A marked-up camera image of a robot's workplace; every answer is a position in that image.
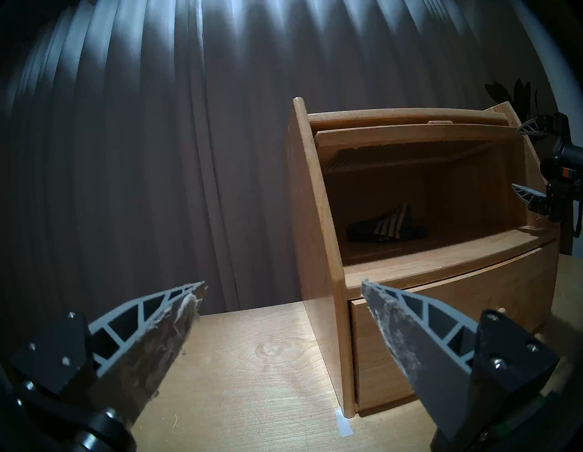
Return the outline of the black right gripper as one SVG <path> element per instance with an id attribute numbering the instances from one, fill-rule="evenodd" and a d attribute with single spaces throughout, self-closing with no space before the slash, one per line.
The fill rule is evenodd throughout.
<path id="1" fill-rule="evenodd" d="M 565 222 L 567 208 L 577 202 L 573 237 L 579 237 L 582 231 L 582 147 L 571 140 L 568 117 L 559 112 L 554 116 L 535 116 L 521 124 L 515 133 L 540 138 L 556 136 L 551 157 L 540 163 L 546 194 L 514 183 L 511 186 L 529 211 L 549 214 L 551 222 Z"/>

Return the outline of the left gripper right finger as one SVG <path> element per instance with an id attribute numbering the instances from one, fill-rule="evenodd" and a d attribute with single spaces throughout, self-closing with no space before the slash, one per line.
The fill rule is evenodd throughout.
<path id="1" fill-rule="evenodd" d="M 392 358 L 437 430 L 432 442 L 508 442 L 545 405 L 559 357 L 498 310 L 478 322 L 427 296 L 363 280 Z"/>

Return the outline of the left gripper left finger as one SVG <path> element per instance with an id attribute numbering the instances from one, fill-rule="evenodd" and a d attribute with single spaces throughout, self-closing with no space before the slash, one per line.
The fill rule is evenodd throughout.
<path id="1" fill-rule="evenodd" d="M 42 396 L 134 424 L 158 394 L 199 318 L 204 281 L 139 297 L 88 322 L 69 311 L 10 357 L 16 378 Z"/>

